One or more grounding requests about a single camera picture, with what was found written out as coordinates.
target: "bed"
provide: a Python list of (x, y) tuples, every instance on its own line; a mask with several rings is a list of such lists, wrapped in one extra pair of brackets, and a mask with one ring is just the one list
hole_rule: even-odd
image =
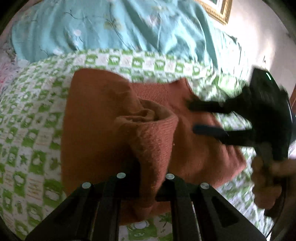
[[(235, 96), (247, 82), (246, 53), (194, 1), (109, 0), (91, 11), (85, 1), (44, 0), (26, 8), (0, 49), (0, 217), (21, 239), (65, 198), (60, 137), (76, 70), (106, 69), (132, 82), (185, 76), (203, 100)], [(250, 126), (235, 114), (217, 119), (226, 129)], [(266, 235), (272, 220), (253, 202), (255, 152), (242, 153), (247, 167), (218, 191)], [(171, 241), (171, 215), (121, 226), (119, 239)]]

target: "green light indicator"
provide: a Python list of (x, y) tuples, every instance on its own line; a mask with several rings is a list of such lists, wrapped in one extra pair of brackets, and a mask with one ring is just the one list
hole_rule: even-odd
[(268, 78), (271, 80), (271, 77), (270, 77), (270, 75), (266, 72), (266, 74), (267, 74), (267, 76), (268, 76)]

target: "metal bolt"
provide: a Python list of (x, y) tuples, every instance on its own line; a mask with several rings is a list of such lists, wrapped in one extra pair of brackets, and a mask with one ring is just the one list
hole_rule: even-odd
[(84, 189), (88, 189), (88, 188), (90, 188), (91, 187), (91, 183), (88, 183), (88, 182), (86, 182), (86, 183), (82, 183), (82, 188), (84, 188)]
[(207, 184), (207, 183), (202, 183), (202, 184), (200, 184), (200, 187), (201, 187), (202, 189), (209, 189), (209, 188), (210, 188), (210, 185)]
[(173, 180), (175, 178), (174, 174), (168, 173), (165, 175), (166, 179)]
[(120, 172), (116, 175), (116, 177), (119, 179), (123, 179), (123, 178), (125, 178), (125, 176), (126, 176), (126, 174), (124, 172)]

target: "human hand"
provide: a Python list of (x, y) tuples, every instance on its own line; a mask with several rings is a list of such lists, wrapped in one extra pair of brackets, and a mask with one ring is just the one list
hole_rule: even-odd
[[(253, 159), (252, 168), (254, 172), (251, 179), (255, 184), (253, 188), (254, 203), (259, 208), (271, 209), (276, 199), (281, 195), (282, 188), (280, 185), (268, 185), (268, 176), (263, 169), (261, 157), (257, 156)], [(296, 190), (296, 160), (287, 159), (282, 162), (273, 162), (269, 173), (272, 177), (290, 177), (292, 188), (288, 191), (294, 192)]]

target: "green and white checkered blanket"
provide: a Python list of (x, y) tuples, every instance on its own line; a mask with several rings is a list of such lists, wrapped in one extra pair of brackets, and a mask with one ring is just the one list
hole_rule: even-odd
[[(83, 67), (107, 69), (133, 82), (173, 81), (186, 76), (202, 99), (224, 100), (238, 94), (244, 81), (217, 75), (211, 66), (157, 53), (88, 50), (30, 64), (5, 90), (0, 102), (0, 216), (24, 239), (65, 198), (61, 184), (60, 138), (68, 89)], [(217, 115), (224, 128), (250, 124), (235, 114)], [(272, 224), (253, 203), (250, 160), (247, 168), (218, 188), (263, 233)], [(120, 227), (120, 240), (172, 240), (169, 213)]]

